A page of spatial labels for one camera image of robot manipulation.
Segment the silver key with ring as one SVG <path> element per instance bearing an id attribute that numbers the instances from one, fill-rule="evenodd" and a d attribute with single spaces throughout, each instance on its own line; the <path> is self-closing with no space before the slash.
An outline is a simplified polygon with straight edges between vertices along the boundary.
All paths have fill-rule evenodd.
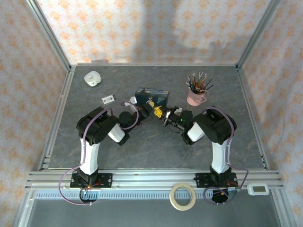
<path id="1" fill-rule="evenodd" d="M 165 113 L 165 116 L 164 116 L 164 123 L 163 123 L 163 127 L 166 127 L 168 125 L 168 119 L 169 119 L 169 116 L 171 114 L 171 110 L 169 109 L 166 113 Z"/>

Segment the blue printed cardboard box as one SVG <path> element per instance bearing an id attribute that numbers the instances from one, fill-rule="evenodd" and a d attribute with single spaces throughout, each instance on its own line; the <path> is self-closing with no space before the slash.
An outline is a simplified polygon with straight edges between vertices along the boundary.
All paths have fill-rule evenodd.
<path id="1" fill-rule="evenodd" d="M 169 91 L 141 87 L 135 92 L 135 98 L 138 105 L 153 101 L 156 106 L 166 106 L 168 102 Z"/>

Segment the pink metal bucket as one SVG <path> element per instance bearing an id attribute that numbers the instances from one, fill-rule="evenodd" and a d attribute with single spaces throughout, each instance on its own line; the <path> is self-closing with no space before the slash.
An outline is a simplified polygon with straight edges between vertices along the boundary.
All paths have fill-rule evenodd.
<path id="1" fill-rule="evenodd" d="M 206 101 L 207 99 L 204 94 L 195 94 L 193 91 L 189 90 L 187 95 L 187 102 L 191 106 L 198 106 Z"/>

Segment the id card in holder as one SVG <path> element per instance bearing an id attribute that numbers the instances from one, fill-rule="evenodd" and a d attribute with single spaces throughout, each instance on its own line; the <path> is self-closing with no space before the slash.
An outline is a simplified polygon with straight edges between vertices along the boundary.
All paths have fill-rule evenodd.
<path id="1" fill-rule="evenodd" d="M 108 105 L 108 104 L 114 103 L 116 101 L 117 101 L 117 97 L 115 96 L 115 94 L 102 98 L 103 105 Z"/>

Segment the white round lidded container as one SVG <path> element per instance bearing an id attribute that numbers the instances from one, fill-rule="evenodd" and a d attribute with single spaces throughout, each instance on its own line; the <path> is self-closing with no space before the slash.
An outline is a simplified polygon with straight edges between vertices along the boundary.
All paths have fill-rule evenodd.
<path id="1" fill-rule="evenodd" d="M 95 87 L 102 81 L 102 77 L 98 72 L 91 71 L 84 76 L 84 80 L 90 87 Z"/>

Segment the masking tape roll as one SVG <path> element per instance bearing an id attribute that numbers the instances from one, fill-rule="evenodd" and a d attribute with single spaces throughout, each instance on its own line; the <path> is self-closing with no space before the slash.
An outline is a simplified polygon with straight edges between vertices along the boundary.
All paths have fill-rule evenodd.
<path id="1" fill-rule="evenodd" d="M 177 203 L 176 199 L 175 199 L 175 192 L 179 189 L 179 188 L 184 188 L 186 189 L 189 194 L 190 194 L 190 201 L 187 205 L 180 205 L 179 203 Z M 190 210 L 191 208 L 193 208 L 193 206 L 196 203 L 196 194 L 194 189 L 187 183 L 178 183 L 176 185 L 174 185 L 169 193 L 169 200 L 171 205 L 179 210 L 179 211 L 187 211 Z"/>

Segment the white digital thermometer display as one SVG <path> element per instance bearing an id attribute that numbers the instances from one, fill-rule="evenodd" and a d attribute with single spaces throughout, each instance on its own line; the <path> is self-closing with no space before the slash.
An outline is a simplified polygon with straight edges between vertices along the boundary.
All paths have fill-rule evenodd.
<path id="1" fill-rule="evenodd" d="M 247 191 L 250 196 L 269 195 L 269 188 L 266 183 L 249 183 L 247 184 Z"/>

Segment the wide aluminium frame rail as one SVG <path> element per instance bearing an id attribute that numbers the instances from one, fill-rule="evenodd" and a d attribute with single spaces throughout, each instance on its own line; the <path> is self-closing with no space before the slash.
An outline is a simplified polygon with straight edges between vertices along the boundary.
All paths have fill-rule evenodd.
<path id="1" fill-rule="evenodd" d="M 63 189 L 69 189 L 71 174 L 66 176 L 64 169 L 45 169 L 43 171 L 32 171 L 26 182 L 26 188 L 55 189 L 62 180 Z M 114 190 L 168 190 L 178 183 L 187 183 L 196 188 L 194 181 L 196 173 L 205 173 L 201 169 L 108 169 L 100 170 L 101 173 L 112 173 Z M 238 184 L 243 184 L 243 189 L 249 183 L 265 183 L 269 189 L 283 189 L 282 176 L 278 171 L 252 169 L 246 179 L 245 171 L 234 170 Z"/>

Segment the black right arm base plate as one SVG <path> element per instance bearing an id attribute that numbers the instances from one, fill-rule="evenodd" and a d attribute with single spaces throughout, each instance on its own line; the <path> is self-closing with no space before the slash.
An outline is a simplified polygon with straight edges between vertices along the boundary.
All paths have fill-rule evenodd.
<path id="1" fill-rule="evenodd" d="M 215 173 L 196 173 L 194 180 L 197 188 L 239 186 L 235 173 L 228 173 L 222 176 Z"/>

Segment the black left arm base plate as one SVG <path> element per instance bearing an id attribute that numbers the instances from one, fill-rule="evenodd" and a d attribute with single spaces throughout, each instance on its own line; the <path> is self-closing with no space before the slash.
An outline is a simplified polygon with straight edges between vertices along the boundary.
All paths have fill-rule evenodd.
<path id="1" fill-rule="evenodd" d="M 78 173 L 73 173 L 71 178 L 70 187 L 71 188 L 111 188 L 112 186 L 112 177 L 111 173 L 97 173 L 92 176 L 83 175 L 81 176 Z"/>

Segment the aluminium frame post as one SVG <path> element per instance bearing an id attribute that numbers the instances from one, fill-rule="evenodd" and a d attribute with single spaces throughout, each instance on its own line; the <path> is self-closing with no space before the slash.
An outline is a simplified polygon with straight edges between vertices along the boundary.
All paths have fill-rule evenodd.
<path id="1" fill-rule="evenodd" d="M 260 39 L 262 33 L 264 32 L 265 28 L 267 27 L 268 23 L 270 22 L 274 12 L 276 11 L 278 5 L 280 4 L 281 0 L 270 0 L 263 16 L 261 17 L 260 21 L 257 24 L 256 29 L 254 30 L 252 37 L 249 39 L 247 46 L 245 47 L 238 63 L 235 65 L 237 71 L 240 71 L 245 62 L 247 61 L 248 57 L 250 56 L 253 48 L 257 44 L 258 40 Z"/>
<path id="2" fill-rule="evenodd" d="M 54 50 L 56 56 L 58 57 L 60 63 L 65 68 L 66 71 L 69 71 L 71 64 L 66 57 L 58 39 L 56 38 L 49 22 L 47 21 L 46 16 L 44 15 L 39 3 L 37 0 L 26 0 L 30 10 L 32 11 L 34 17 L 36 18 L 39 26 L 42 29 L 42 32 L 46 36 L 50 46 Z"/>

